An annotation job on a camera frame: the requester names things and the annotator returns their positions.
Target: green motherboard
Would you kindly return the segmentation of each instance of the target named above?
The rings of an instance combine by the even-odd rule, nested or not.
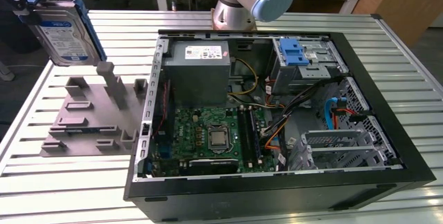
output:
[[[194,159],[236,159],[238,160],[237,173],[273,171],[273,159],[270,153],[261,157],[261,164],[248,167],[242,164],[241,138],[237,130],[236,108],[179,108],[174,112],[173,142],[170,161]],[[252,111],[256,129],[265,126],[264,113],[260,108]],[[210,144],[217,143],[217,136],[210,130],[225,130],[228,138],[221,149],[213,149]],[[175,172],[165,171],[165,176],[173,176]]]

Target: hard drive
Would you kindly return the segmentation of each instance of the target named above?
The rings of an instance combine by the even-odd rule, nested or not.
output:
[[[54,65],[97,65],[105,54],[81,0],[39,0],[34,12],[41,18],[30,25]]]

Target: blue hard drive label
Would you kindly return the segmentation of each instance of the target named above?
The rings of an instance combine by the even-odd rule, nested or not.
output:
[[[41,21],[39,23],[41,27],[63,27],[69,28],[71,27],[71,24],[66,21]]]
[[[61,58],[69,61],[83,61],[87,59],[87,57],[61,57]]]
[[[39,29],[59,58],[67,61],[83,61],[87,54],[78,33],[67,21],[41,21]]]

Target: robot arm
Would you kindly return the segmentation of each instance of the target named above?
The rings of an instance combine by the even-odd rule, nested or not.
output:
[[[292,0],[218,0],[212,16],[217,30],[250,30],[254,19],[273,21],[286,11]]]

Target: ram slot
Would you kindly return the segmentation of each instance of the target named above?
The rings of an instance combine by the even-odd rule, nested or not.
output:
[[[254,127],[253,114],[249,109],[238,109],[237,125],[241,144],[242,164],[245,167],[253,167],[260,164],[260,144]]]

